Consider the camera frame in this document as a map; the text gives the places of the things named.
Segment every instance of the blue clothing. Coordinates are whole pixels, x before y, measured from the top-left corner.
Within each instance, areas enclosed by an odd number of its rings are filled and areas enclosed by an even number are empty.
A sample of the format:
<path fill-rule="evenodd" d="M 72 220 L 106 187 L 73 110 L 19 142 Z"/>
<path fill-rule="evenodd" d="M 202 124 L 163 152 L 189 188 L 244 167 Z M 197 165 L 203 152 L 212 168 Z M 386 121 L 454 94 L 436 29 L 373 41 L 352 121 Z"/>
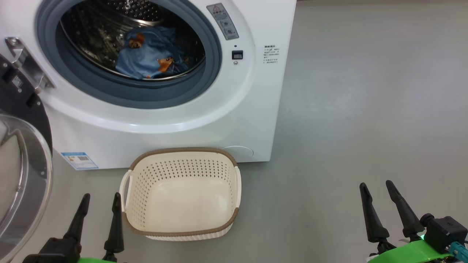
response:
<path fill-rule="evenodd" d="M 173 75 L 189 69 L 188 56 L 174 45 L 175 29 L 165 27 L 133 28 L 125 34 L 125 44 L 117 58 L 116 69 L 135 79 L 152 79 L 157 76 Z M 139 48 L 131 48 L 130 40 L 137 39 L 137 34 L 144 36 Z M 160 63 L 174 59 L 167 70 L 160 68 Z"/>

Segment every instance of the laundry basket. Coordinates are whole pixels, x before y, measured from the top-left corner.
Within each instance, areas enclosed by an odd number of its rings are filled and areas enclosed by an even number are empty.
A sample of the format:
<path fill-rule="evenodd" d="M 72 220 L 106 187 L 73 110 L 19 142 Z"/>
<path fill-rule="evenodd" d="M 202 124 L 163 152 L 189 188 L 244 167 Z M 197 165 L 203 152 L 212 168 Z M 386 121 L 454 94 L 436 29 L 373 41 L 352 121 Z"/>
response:
<path fill-rule="evenodd" d="M 137 234 L 165 241 L 216 238 L 237 216 L 241 173 L 234 158 L 219 149 L 158 150 L 133 162 L 120 194 L 126 196 L 122 219 Z"/>

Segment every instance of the concrete floor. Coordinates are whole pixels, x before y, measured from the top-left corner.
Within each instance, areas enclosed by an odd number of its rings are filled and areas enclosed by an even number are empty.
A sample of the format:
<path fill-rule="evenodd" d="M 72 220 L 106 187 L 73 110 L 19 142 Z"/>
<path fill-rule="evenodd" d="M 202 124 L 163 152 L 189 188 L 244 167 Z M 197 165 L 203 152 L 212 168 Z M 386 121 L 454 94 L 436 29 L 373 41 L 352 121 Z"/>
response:
<path fill-rule="evenodd" d="M 273 155 L 241 164 L 242 203 L 230 232 L 153 241 L 124 227 L 129 263 L 360 263 L 366 182 L 391 242 L 403 238 L 391 179 L 418 216 L 468 226 L 468 3 L 298 4 Z M 83 257 L 102 257 L 123 169 L 77 172 L 58 153 L 50 203 L 14 259 L 62 236 L 91 194 Z"/>

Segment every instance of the washing machine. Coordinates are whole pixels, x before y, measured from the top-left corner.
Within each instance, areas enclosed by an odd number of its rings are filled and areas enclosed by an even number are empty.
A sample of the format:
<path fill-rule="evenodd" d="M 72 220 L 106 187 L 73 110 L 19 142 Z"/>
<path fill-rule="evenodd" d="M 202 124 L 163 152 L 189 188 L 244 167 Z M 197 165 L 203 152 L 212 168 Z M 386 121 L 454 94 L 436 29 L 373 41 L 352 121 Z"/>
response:
<path fill-rule="evenodd" d="M 2 78 L 17 93 L 35 88 L 26 101 L 44 104 L 53 148 L 75 169 L 194 146 L 268 161 L 294 10 L 295 0 L 3 0 Z M 120 70 L 129 32 L 148 28 L 170 30 L 183 58 L 155 76 Z"/>

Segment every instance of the basket handle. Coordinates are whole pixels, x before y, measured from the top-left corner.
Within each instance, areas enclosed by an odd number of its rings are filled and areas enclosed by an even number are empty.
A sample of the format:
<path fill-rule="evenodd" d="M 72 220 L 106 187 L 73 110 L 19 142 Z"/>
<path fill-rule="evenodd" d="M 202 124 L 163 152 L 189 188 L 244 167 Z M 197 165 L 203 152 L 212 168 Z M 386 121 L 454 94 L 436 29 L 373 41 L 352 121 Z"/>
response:
<path fill-rule="evenodd" d="M 128 179 L 130 178 L 130 183 L 128 184 L 128 191 L 130 191 L 131 186 L 132 186 L 132 170 L 128 170 L 124 177 L 122 178 L 122 181 L 120 182 L 120 189 L 119 193 L 122 198 L 120 198 L 120 202 L 122 205 L 122 212 L 125 212 L 127 209 L 127 197 L 124 195 L 125 194 L 125 185 L 127 184 Z"/>

